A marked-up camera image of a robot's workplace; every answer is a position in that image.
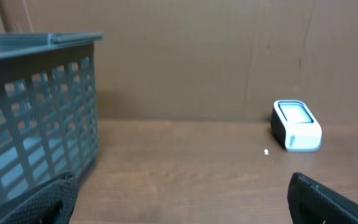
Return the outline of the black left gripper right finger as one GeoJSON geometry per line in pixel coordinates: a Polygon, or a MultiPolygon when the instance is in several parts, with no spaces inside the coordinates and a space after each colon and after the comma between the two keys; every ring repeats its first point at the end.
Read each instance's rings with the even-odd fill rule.
{"type": "Polygon", "coordinates": [[[288,185],[293,224],[358,224],[358,204],[310,177],[295,172],[288,185]]]}

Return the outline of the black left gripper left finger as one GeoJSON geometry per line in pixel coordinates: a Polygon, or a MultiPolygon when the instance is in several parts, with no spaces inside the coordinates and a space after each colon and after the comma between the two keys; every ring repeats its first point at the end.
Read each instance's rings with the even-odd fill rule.
{"type": "Polygon", "coordinates": [[[77,197],[74,173],[64,172],[0,205],[0,223],[69,223],[77,197]]]}

